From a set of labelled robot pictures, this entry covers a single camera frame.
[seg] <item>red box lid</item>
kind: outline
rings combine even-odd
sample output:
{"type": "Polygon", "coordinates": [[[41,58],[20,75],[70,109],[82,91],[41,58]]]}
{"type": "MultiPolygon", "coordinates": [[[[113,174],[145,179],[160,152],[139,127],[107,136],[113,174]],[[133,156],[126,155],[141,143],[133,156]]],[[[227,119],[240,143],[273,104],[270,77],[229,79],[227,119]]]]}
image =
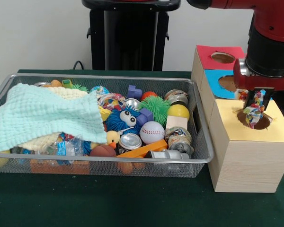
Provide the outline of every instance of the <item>red box lid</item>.
{"type": "Polygon", "coordinates": [[[205,70],[233,70],[235,59],[246,56],[241,47],[197,45],[197,51],[205,70]]]}

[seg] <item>green spiky ball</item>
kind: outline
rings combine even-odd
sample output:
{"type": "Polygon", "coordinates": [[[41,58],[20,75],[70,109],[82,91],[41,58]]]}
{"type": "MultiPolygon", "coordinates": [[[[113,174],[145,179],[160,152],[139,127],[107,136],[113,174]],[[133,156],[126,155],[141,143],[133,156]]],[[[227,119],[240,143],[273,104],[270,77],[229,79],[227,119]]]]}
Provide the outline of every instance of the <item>green spiky ball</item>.
{"type": "Polygon", "coordinates": [[[72,89],[78,89],[78,90],[80,90],[80,91],[88,91],[86,87],[81,86],[80,84],[74,84],[74,85],[72,86],[72,89]]]}
{"type": "Polygon", "coordinates": [[[170,108],[169,101],[163,100],[159,96],[149,96],[140,103],[140,108],[150,110],[153,114],[154,121],[165,127],[167,121],[167,111],[170,108]]]}

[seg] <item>baseball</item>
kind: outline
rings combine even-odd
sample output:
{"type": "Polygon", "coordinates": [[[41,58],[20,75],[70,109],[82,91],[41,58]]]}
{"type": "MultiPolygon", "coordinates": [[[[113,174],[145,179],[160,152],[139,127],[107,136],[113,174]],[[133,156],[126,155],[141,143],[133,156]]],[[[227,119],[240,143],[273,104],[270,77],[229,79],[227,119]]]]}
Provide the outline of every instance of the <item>baseball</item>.
{"type": "Polygon", "coordinates": [[[165,130],[158,122],[146,122],[141,130],[140,137],[147,145],[164,139],[165,130]]]}

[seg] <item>green table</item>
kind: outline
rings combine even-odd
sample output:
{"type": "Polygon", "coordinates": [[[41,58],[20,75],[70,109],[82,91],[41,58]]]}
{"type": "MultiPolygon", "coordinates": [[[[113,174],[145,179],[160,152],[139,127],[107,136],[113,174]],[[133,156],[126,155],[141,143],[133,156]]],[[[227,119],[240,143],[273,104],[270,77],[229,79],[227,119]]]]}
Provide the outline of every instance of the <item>green table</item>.
{"type": "MultiPolygon", "coordinates": [[[[189,72],[21,70],[34,73],[190,77],[189,72]]],[[[215,193],[197,178],[0,174],[3,226],[284,226],[284,177],[277,193],[215,193]]]]}

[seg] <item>googly eye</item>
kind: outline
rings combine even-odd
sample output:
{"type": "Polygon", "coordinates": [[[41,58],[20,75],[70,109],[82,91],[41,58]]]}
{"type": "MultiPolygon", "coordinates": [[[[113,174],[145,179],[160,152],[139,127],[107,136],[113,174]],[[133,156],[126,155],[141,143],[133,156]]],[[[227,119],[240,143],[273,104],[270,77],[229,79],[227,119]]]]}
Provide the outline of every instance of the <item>googly eye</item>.
{"type": "Polygon", "coordinates": [[[124,121],[129,127],[133,127],[137,123],[136,118],[131,116],[131,113],[126,110],[120,113],[120,119],[124,121]]]}

